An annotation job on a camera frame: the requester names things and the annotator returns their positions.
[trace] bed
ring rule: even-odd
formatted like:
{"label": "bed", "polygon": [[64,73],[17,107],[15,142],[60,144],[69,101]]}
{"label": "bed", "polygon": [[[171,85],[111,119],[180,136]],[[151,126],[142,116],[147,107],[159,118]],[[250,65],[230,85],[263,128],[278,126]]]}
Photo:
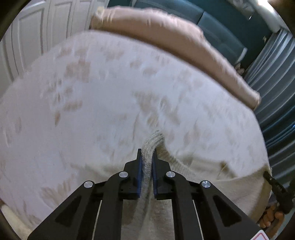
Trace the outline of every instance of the bed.
{"label": "bed", "polygon": [[[255,92],[243,102],[240,93],[250,90],[242,90],[238,78],[229,83],[238,87],[227,90],[206,67],[201,71],[158,44],[110,31],[67,39],[6,91],[0,104],[0,198],[34,229],[84,181],[105,181],[121,171],[159,129],[180,163],[172,170],[190,181],[211,181],[257,221],[271,187],[262,177],[270,168],[251,109]],[[227,67],[220,74],[230,79]],[[150,209],[140,239],[170,239],[172,219],[161,222],[170,214],[161,205]],[[122,239],[130,238],[130,224],[123,222]]]}

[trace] door panel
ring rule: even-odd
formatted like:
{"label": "door panel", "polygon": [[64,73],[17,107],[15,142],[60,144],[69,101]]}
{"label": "door panel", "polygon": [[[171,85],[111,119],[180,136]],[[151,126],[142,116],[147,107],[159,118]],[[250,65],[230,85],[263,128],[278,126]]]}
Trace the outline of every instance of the door panel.
{"label": "door panel", "polygon": [[42,1],[26,7],[12,23],[12,47],[19,74],[47,50],[46,31],[43,30],[46,6]]}
{"label": "door panel", "polygon": [[77,0],[51,0],[47,22],[47,48],[50,50],[71,35]]}
{"label": "door panel", "polygon": [[15,78],[17,78],[18,71],[17,71],[17,66],[15,64],[15,59],[14,59],[14,54],[12,49],[12,26],[11,25],[7,29],[3,39],[5,39],[4,47],[6,48],[6,54],[7,54],[7,59],[5,64],[7,64],[7,66],[9,66],[10,68],[10,72],[12,74],[12,81],[13,81]]}
{"label": "door panel", "polygon": [[2,96],[8,86],[12,83],[12,74],[8,65],[7,52],[6,52],[5,38],[0,42],[0,96]]}
{"label": "door panel", "polygon": [[107,8],[110,0],[95,0],[93,12],[95,13],[98,7]]}
{"label": "door panel", "polygon": [[79,1],[76,3],[71,36],[89,28],[92,3],[92,0]]}

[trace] pink pillow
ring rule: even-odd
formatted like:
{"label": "pink pillow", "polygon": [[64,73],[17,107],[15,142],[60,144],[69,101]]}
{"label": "pink pillow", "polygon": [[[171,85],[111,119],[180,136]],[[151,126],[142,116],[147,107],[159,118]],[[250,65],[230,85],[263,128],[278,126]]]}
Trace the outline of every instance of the pink pillow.
{"label": "pink pillow", "polygon": [[194,23],[159,9],[99,7],[91,29],[119,33],[153,44],[199,68],[251,109],[260,95],[237,74],[227,59],[205,39]]}

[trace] gray curtain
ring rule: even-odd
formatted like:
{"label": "gray curtain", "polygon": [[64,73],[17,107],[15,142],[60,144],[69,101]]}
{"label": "gray curtain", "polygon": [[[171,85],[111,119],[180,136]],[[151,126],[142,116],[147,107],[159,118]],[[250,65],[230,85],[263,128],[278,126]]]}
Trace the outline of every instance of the gray curtain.
{"label": "gray curtain", "polygon": [[281,29],[268,40],[244,75],[262,97],[255,115],[274,177],[288,186],[295,177],[295,39]]}

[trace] silver screw head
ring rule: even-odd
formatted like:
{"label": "silver screw head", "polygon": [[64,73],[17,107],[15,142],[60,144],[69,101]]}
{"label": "silver screw head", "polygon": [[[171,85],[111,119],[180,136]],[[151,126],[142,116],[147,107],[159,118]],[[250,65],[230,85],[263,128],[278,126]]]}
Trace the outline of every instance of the silver screw head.
{"label": "silver screw head", "polygon": [[166,173],[166,176],[169,178],[173,178],[173,177],[175,177],[175,172],[169,171]]}
{"label": "silver screw head", "polygon": [[205,180],[205,181],[202,181],[202,186],[203,186],[204,188],[208,188],[208,187],[211,186],[211,183],[210,183],[209,181]]}
{"label": "silver screw head", "polygon": [[90,188],[92,186],[93,186],[93,182],[91,182],[91,181],[84,182],[84,187],[85,188]]}
{"label": "silver screw head", "polygon": [[121,178],[126,178],[126,177],[128,177],[128,172],[120,172],[120,173],[119,173],[119,177],[121,177]]}

